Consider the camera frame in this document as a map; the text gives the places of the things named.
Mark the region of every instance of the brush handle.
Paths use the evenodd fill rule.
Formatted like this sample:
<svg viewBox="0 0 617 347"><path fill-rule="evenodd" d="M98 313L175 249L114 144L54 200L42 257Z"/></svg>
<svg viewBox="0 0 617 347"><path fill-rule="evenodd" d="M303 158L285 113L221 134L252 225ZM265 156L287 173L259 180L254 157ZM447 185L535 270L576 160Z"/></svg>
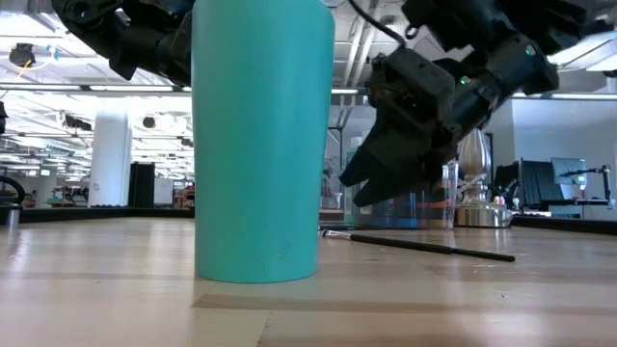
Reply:
<svg viewBox="0 0 617 347"><path fill-rule="evenodd" d="M474 256L483 259L499 260L506 262L515 262L517 259L513 255L493 254L488 252L462 250L441 245L425 244L414 241L394 240L383 237L374 237L358 234L349 234L349 239L355 242L362 242L371 245L380 245L388 247L396 247L407 250L430 252L435 254L458 254L466 256Z"/></svg>
<svg viewBox="0 0 617 347"><path fill-rule="evenodd" d="M452 253L459 254L459 255L475 256L475 257L484 258L484 259L507 261L507 262L517 261L517 259L513 255L507 255L507 254L492 254L488 252L461 250L461 249L452 249Z"/></svg>
<svg viewBox="0 0 617 347"><path fill-rule="evenodd" d="M383 237L373 237L366 235L351 234L349 239L356 242L362 242L371 245L381 245L402 248L407 250L423 251L436 254L452 254L452 249L447 246L424 244L413 241L393 240Z"/></svg>

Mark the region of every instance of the computer monitor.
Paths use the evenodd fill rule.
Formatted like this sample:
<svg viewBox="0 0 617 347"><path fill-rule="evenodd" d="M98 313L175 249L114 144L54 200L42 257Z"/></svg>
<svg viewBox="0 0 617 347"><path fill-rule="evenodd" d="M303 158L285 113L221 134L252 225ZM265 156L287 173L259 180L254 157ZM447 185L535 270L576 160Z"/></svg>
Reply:
<svg viewBox="0 0 617 347"><path fill-rule="evenodd" d="M587 170L584 159L552 158L555 184L587 185Z"/></svg>

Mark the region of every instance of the white pillar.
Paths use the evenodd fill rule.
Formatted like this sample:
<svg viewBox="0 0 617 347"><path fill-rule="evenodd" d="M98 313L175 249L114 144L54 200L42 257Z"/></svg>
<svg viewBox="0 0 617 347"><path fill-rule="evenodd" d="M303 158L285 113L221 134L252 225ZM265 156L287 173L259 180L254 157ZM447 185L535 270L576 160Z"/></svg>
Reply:
<svg viewBox="0 0 617 347"><path fill-rule="evenodd" d="M57 173L58 168L40 167L39 184L37 185L37 208L50 208L51 205L47 204L53 195L53 190L57 185Z"/></svg>
<svg viewBox="0 0 617 347"><path fill-rule="evenodd" d="M617 93L617 78L606 77L606 89L609 93Z"/></svg>
<svg viewBox="0 0 617 347"><path fill-rule="evenodd" d="M128 205L133 132L126 108L106 100L94 122L93 164L88 206Z"/></svg>

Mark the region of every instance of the wooden table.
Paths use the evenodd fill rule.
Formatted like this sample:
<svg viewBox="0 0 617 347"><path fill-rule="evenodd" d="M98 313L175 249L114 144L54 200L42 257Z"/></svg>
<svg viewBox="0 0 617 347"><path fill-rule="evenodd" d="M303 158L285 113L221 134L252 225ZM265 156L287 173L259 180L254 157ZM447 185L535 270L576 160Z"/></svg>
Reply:
<svg viewBox="0 0 617 347"><path fill-rule="evenodd" d="M190 220L0 233L13 346L617 346L617 238L538 229L373 232L516 263L321 240L306 280L193 278Z"/></svg>

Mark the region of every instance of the cable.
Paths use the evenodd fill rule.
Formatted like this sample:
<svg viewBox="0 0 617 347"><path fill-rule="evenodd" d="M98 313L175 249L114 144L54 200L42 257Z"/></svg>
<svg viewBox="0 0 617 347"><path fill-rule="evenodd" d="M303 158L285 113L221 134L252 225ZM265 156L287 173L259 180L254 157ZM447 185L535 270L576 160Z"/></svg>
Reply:
<svg viewBox="0 0 617 347"><path fill-rule="evenodd" d="M41 65L40 67L24 67L24 68L21 70L20 75L21 75L21 74L23 74L23 72L24 72L24 71L26 71L26 70L27 70L27 71L34 71L34 70L38 70L38 69L42 69L42 68L44 68L44 67L47 67L47 66L48 66L48 65L50 65L50 64L51 64L51 61L49 61L49 62L47 62L47 63L45 63L45 64Z"/></svg>
<svg viewBox="0 0 617 347"><path fill-rule="evenodd" d="M328 8L336 10L336 9L338 9L340 7L340 5L344 4L345 2L347 2L347 0L341 0L336 5L329 5Z"/></svg>
<svg viewBox="0 0 617 347"><path fill-rule="evenodd" d="M21 68L21 71L19 72L19 74L15 78L15 81L18 80L19 78L21 78L23 73L26 72L26 68L28 68L30 66L30 64L32 64L32 60L29 60L28 62L26 62L26 64Z"/></svg>
<svg viewBox="0 0 617 347"><path fill-rule="evenodd" d="M17 182L16 180L6 177L6 176L0 176L0 182L6 183L15 189L17 196L12 201L12 203L21 204L26 199L26 191L23 189L21 184L19 184L19 182Z"/></svg>
<svg viewBox="0 0 617 347"><path fill-rule="evenodd" d="M380 23L379 21L377 21L375 18L371 17L370 15L368 15L368 13L366 13L360 6L358 6L358 4L356 3L355 0L349 0L349 4L351 5L351 7L354 8L354 10L362 17L364 18L364 20L366 20L367 22L369 22L372 26L374 26L375 28L377 28L379 31L383 32L384 34L388 35L389 37L393 38L394 40L396 40L398 42L399 47L405 47L405 39L403 39L402 36L398 35L398 33L396 33L395 31L391 30L389 27L387 27L386 25Z"/></svg>

